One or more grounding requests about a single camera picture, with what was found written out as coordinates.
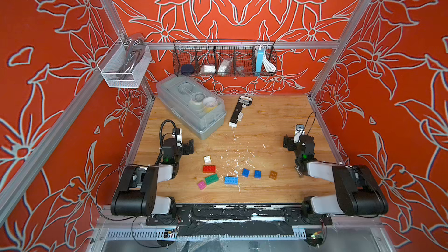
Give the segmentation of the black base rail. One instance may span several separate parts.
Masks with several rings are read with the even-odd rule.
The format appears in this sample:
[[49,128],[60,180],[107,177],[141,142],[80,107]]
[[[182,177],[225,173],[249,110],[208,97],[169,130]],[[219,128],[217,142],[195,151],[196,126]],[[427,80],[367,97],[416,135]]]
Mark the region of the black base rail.
[[147,226],[173,226],[182,237],[292,237],[333,224],[329,215],[304,214],[301,204],[181,204],[176,213],[147,217]]

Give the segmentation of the green lego brick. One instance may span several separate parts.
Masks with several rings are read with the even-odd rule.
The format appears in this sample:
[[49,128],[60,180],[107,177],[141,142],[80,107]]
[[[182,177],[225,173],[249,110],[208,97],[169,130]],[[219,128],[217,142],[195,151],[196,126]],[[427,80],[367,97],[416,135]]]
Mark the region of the green lego brick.
[[218,177],[218,175],[216,173],[213,174],[213,175],[207,176],[205,178],[206,185],[210,185],[210,184],[216,183],[218,181],[219,181],[219,177]]

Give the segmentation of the light blue box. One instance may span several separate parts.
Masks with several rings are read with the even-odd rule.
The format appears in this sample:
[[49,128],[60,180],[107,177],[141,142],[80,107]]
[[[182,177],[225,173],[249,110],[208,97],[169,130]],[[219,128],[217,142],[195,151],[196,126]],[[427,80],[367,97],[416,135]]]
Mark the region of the light blue box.
[[259,76],[262,71],[263,66],[263,58],[264,58],[264,48],[259,45],[256,47],[256,61],[255,61],[255,76]]

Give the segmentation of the brown lego brick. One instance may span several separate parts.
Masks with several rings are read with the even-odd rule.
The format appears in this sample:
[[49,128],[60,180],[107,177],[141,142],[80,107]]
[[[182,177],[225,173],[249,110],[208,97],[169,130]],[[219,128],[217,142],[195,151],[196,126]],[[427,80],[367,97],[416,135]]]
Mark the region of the brown lego brick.
[[276,180],[277,176],[278,176],[278,173],[276,171],[273,171],[273,170],[270,171],[270,173],[269,173],[269,178],[270,179]]

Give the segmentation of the light blue lego brick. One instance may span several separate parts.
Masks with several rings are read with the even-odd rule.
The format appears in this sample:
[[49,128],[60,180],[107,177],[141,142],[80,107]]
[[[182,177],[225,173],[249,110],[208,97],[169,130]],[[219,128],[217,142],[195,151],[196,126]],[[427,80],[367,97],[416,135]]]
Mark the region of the light blue lego brick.
[[239,179],[238,179],[238,177],[226,176],[225,177],[225,184],[226,185],[237,186],[239,184]]

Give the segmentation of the white lego brick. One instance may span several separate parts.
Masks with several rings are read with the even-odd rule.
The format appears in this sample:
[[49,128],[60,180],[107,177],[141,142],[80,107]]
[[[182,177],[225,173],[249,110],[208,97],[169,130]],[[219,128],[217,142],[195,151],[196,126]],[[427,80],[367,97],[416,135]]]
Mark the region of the white lego brick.
[[205,163],[206,165],[210,165],[210,164],[212,163],[212,161],[211,161],[211,157],[210,157],[210,156],[205,156],[205,157],[204,157],[204,163]]

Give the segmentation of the clear plastic storage box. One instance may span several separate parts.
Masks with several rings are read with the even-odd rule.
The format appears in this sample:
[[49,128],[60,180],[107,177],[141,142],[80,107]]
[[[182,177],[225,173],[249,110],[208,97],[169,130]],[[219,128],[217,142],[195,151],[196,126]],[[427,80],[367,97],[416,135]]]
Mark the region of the clear plastic storage box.
[[201,140],[225,122],[224,101],[194,78],[171,75],[156,89],[162,103]]

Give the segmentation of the dark round jar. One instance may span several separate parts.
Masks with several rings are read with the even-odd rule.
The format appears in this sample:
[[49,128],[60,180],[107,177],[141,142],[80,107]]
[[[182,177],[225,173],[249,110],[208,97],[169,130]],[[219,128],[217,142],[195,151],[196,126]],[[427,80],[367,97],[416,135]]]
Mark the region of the dark round jar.
[[180,73],[185,76],[190,76],[195,73],[195,68],[192,64],[184,64],[180,67]]

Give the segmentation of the red lego brick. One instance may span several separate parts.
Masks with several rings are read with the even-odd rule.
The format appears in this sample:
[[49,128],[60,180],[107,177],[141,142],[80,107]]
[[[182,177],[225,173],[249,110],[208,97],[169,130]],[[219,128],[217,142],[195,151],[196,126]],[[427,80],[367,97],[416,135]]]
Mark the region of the red lego brick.
[[216,173],[216,166],[215,165],[204,165],[203,173]]

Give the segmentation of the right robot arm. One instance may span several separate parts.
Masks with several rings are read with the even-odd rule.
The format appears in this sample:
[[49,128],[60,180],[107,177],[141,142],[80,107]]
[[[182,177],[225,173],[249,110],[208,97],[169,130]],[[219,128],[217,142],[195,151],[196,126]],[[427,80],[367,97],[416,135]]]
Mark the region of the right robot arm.
[[326,180],[335,186],[335,194],[305,197],[301,205],[304,217],[311,215],[346,215],[375,218],[389,211],[389,204],[365,165],[330,163],[315,158],[312,128],[298,124],[294,136],[284,136],[283,147],[295,154],[299,176]]

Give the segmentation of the pink lego brick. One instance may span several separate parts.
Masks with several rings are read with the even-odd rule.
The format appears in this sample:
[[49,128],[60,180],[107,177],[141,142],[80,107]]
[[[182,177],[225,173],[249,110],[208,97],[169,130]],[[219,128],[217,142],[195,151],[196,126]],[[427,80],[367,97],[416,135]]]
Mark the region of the pink lego brick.
[[199,183],[198,183],[198,188],[201,190],[201,191],[203,191],[205,188],[207,187],[207,184],[206,184],[206,182],[205,181],[200,181]]

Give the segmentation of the white mesh basket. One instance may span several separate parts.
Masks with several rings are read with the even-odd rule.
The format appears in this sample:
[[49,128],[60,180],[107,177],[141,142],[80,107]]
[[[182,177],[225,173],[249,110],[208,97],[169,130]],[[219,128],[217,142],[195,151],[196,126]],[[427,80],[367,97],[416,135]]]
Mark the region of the white mesh basket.
[[97,66],[111,88],[138,88],[145,76],[152,55],[147,44],[128,47],[116,43]]

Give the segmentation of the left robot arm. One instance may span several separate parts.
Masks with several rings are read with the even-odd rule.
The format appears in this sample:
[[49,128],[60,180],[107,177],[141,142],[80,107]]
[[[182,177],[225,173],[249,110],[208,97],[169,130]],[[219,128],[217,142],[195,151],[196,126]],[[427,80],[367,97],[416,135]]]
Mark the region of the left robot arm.
[[150,166],[131,164],[124,168],[110,211],[115,216],[175,218],[173,197],[157,195],[158,184],[176,178],[183,156],[194,153],[194,141],[182,141],[182,130],[173,120],[164,120],[159,129],[159,154]]

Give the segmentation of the black white power strip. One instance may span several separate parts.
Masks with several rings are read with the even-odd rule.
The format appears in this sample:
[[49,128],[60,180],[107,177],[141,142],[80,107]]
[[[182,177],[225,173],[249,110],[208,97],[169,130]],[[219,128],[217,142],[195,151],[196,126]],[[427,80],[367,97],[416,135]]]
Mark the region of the black white power strip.
[[236,128],[238,122],[242,120],[243,113],[242,110],[245,107],[251,106],[253,102],[253,98],[248,96],[240,96],[237,102],[237,105],[232,113],[231,119],[229,121],[229,126],[232,128]]

